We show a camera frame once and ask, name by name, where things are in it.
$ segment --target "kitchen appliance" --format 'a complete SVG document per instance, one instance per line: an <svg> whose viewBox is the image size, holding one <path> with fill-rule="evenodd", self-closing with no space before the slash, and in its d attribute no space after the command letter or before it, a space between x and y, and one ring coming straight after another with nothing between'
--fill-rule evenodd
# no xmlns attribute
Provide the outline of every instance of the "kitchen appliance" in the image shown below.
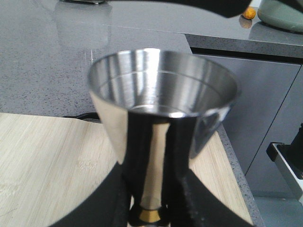
<svg viewBox="0 0 303 227"><path fill-rule="evenodd" d="M112 199L102 199L94 226L251 227L189 169L239 95L231 72L198 56L139 49L100 59L88 81L118 160L101 184ZM85 207L53 227L81 226Z"/></svg>
<svg viewBox="0 0 303 227"><path fill-rule="evenodd" d="M271 143L267 154L275 162L296 199L303 204L303 123L290 145Z"/></svg>
<svg viewBox="0 0 303 227"><path fill-rule="evenodd" d="M258 17L264 23L303 33L303 1L262 0Z"/></svg>

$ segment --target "countertop edge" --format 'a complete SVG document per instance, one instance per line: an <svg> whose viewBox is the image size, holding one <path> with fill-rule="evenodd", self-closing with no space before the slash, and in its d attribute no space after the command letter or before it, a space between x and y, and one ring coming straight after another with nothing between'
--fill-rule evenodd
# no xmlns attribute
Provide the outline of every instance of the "countertop edge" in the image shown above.
<svg viewBox="0 0 303 227"><path fill-rule="evenodd" d="M236 180L237 180L238 186L240 188L240 191L242 193L242 196L244 198L245 204L248 208L250 217L252 219L252 223L256 227L265 227L265 224L261 217L260 211L259 211L257 204L254 200L254 197L250 191L250 188L248 186L244 173L240 167L238 159L232 148L231 142L229 141L229 138L227 137L226 131L222 124L219 126L217 131L220 136L220 140L223 144L223 147L226 151L228 160L232 166L233 174L236 177Z"/></svg>
<svg viewBox="0 0 303 227"><path fill-rule="evenodd" d="M303 46L185 34L190 47L220 51L246 52L281 57L303 58Z"/></svg>

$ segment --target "black holder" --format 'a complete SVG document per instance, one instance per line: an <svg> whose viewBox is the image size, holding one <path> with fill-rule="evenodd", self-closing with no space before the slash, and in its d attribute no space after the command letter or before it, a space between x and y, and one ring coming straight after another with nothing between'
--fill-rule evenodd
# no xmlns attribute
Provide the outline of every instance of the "black holder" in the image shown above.
<svg viewBox="0 0 303 227"><path fill-rule="evenodd" d="M223 205L189 170L171 196L171 227L252 227ZM116 164L102 184L52 227L126 227L131 195Z"/></svg>
<svg viewBox="0 0 303 227"><path fill-rule="evenodd" d="M274 144L276 143L270 143L267 148L267 154L273 162L278 155ZM301 123L301 127L293 142L290 145L279 143L277 149L280 151L296 177L303 180L303 123Z"/></svg>

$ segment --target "green appliance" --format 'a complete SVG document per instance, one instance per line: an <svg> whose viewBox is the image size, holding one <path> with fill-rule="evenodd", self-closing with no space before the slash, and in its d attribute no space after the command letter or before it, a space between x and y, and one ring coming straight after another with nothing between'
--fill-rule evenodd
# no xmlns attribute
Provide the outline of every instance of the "green appliance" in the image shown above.
<svg viewBox="0 0 303 227"><path fill-rule="evenodd" d="M303 0L262 0L258 9L258 17L264 23L303 33Z"/></svg>

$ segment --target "black cable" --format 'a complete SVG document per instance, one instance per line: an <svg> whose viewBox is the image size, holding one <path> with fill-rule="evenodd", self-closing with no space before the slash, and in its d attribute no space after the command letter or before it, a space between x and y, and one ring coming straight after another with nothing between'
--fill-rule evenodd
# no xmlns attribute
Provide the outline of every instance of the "black cable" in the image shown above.
<svg viewBox="0 0 303 227"><path fill-rule="evenodd" d="M63 116L65 118L76 118L76 119L80 119L80 120L84 120L84 119L96 119L96 120L101 120L98 116L97 113L83 113L80 114L78 116Z"/></svg>

